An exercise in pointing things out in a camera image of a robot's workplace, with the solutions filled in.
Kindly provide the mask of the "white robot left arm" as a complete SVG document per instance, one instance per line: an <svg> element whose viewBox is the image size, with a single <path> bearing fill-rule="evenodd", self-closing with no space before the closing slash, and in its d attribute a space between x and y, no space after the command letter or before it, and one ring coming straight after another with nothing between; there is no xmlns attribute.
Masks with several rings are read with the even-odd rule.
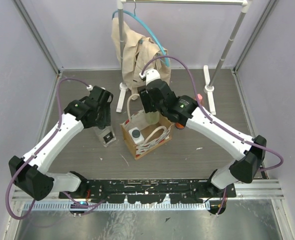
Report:
<svg viewBox="0 0 295 240"><path fill-rule="evenodd" d="M49 168L64 147L82 130L111 126L111 103L114 95L102 87L90 88L89 95L70 102L57 124L22 157L13 156L9 169L14 184L36 201L50 193L68 192L83 198L88 181L81 174L50 173Z"/></svg>

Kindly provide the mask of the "pink bottle pink cap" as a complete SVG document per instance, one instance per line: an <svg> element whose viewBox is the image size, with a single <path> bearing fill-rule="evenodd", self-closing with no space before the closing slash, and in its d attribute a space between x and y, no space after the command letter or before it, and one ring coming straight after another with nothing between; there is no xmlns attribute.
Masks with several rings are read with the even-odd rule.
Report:
<svg viewBox="0 0 295 240"><path fill-rule="evenodd" d="M197 94L197 101L200 105L203 105L203 96L201 94Z"/></svg>

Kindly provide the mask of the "clear bottle grey cap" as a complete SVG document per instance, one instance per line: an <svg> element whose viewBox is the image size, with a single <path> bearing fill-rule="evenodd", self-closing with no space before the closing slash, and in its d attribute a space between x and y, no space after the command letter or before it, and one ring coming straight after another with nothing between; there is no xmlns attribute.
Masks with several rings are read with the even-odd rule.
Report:
<svg viewBox="0 0 295 240"><path fill-rule="evenodd" d="M95 134L98 140L104 147L108 147L112 142L116 140L116 136L112 126L106 126L105 128L94 128Z"/></svg>

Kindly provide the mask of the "orange bottle blue pump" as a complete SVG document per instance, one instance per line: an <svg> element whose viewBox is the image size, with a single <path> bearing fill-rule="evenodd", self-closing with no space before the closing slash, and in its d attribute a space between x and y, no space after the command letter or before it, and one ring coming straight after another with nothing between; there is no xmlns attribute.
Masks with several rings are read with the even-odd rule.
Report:
<svg viewBox="0 0 295 240"><path fill-rule="evenodd" d="M179 129L179 130L182 130L182 129L184 129L185 128L185 126L184 125L182 125L182 124L180 124L180 123L175 123L175 127L177 128L177 129Z"/></svg>

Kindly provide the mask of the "green bottle beige cap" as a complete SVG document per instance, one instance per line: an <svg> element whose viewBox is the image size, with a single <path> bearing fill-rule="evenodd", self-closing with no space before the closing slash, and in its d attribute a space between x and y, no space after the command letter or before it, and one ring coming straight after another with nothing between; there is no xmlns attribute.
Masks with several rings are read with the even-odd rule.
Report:
<svg viewBox="0 0 295 240"><path fill-rule="evenodd" d="M145 113L144 117L145 117L146 122L149 125L155 125L160 120L160 113L158 111L147 112L147 113Z"/></svg>

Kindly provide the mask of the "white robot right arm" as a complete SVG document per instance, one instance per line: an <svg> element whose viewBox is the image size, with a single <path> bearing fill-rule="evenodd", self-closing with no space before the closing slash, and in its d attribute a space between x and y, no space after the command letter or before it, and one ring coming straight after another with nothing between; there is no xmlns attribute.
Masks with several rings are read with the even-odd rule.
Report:
<svg viewBox="0 0 295 240"><path fill-rule="evenodd" d="M225 188L235 182L250 184L265 158L267 140L238 132L209 112L192 97L176 96L169 85L156 79L139 91L146 113L159 112L172 123L179 123L209 138L232 157L233 161L216 169L207 180L207 192L220 196Z"/></svg>

